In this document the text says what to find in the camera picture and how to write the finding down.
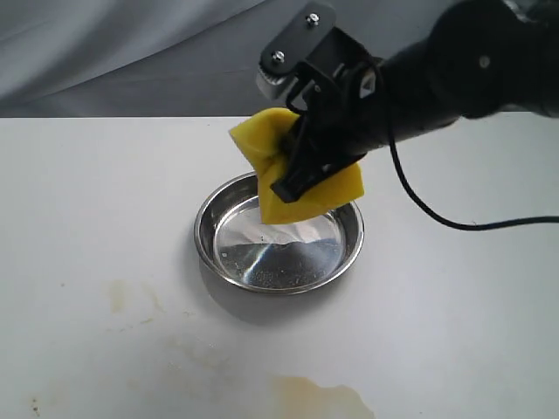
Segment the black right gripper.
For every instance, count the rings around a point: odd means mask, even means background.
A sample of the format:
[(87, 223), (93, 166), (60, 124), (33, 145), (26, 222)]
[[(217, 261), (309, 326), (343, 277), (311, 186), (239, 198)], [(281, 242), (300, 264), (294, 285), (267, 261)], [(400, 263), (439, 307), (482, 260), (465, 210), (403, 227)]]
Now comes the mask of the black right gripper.
[(537, 35), (535, 22), (503, 1), (462, 1), (448, 8), (429, 35), (375, 68), (373, 93), (361, 97), (363, 73), (351, 77), (345, 107), (317, 127), (299, 116), (279, 143), (287, 171), (273, 183), (294, 203), (320, 182), (390, 140), (407, 140), (478, 119), (522, 101), (519, 53)]

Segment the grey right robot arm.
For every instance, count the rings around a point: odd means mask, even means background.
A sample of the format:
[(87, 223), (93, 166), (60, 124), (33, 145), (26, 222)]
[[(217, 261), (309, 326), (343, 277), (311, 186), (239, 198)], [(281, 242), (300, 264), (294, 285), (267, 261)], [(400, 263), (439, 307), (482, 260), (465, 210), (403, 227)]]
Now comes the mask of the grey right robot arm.
[(462, 1), (427, 37), (382, 59), (306, 4), (262, 51), (263, 92), (305, 107), (286, 140), (287, 169), (272, 188), (299, 200), (392, 141), (508, 109), (558, 115), (558, 4), (518, 8)]

